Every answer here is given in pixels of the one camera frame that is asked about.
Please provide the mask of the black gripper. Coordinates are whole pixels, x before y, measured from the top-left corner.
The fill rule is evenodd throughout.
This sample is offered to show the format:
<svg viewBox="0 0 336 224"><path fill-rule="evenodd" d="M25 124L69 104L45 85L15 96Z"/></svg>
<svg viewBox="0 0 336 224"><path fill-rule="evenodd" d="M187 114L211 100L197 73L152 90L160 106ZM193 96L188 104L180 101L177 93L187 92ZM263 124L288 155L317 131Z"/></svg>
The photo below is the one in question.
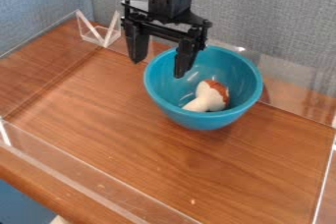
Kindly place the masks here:
<svg viewBox="0 0 336 224"><path fill-rule="evenodd" d="M175 56L176 79L192 69L199 49L205 47L211 21L192 11L193 0L124 0L125 44L129 60L147 57L149 36L179 42Z"/></svg>

